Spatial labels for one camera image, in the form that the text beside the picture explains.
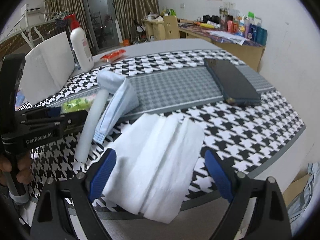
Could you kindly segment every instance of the white foam tube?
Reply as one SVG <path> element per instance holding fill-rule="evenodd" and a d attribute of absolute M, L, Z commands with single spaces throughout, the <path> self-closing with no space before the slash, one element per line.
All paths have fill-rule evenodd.
<path fill-rule="evenodd" d="M 99 122 L 101 113 L 104 110 L 109 93 L 106 89 L 101 88 L 90 108 L 87 119 L 76 147 L 75 159 L 78 162 L 85 163 L 88 159 L 94 130 Z"/>

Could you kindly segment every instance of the light blue face mask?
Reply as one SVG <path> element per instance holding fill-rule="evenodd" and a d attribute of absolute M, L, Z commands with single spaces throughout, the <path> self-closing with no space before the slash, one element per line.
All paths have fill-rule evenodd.
<path fill-rule="evenodd" d="M 139 101 L 137 92 L 124 76 L 108 70 L 101 70 L 99 76 L 99 86 L 113 94 L 94 132 L 93 140 L 102 144 L 119 118 L 136 108 Z"/>

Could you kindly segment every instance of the white tissue box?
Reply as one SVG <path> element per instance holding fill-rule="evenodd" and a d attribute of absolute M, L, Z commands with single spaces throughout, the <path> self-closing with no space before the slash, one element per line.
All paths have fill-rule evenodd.
<path fill-rule="evenodd" d="M 75 67 L 65 32 L 41 42 L 26 55 L 20 82 L 23 95 L 32 105 L 58 93 Z"/>

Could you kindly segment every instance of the wooden chair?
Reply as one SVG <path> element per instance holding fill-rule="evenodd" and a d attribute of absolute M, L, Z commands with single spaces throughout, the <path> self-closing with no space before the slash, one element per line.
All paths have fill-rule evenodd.
<path fill-rule="evenodd" d="M 163 19 L 165 39 L 179 39 L 180 32 L 178 27 L 178 19 L 175 16 L 164 16 Z"/>

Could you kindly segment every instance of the red object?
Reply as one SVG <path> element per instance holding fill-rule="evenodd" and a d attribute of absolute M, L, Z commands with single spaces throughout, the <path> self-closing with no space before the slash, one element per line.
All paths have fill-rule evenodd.
<path fill-rule="evenodd" d="M 123 46 L 129 46 L 130 45 L 130 42 L 129 42 L 129 40 L 124 40 L 123 41 Z"/>
<path fill-rule="evenodd" d="M 233 33 L 237 33 L 238 32 L 238 24 L 237 23 L 233 23 Z"/>
<path fill-rule="evenodd" d="M 126 51 L 124 49 L 119 49 L 102 56 L 100 60 L 106 63 L 114 62 L 115 60 L 121 58 L 125 52 Z"/>
<path fill-rule="evenodd" d="M 74 30 L 75 28 L 80 27 L 80 23 L 76 20 L 75 14 L 69 14 L 65 17 L 65 19 L 71 19 L 70 29 Z"/>
<path fill-rule="evenodd" d="M 228 25 L 228 32 L 232 33 L 232 31 L 233 31 L 233 21 L 227 21 L 227 25 Z"/>

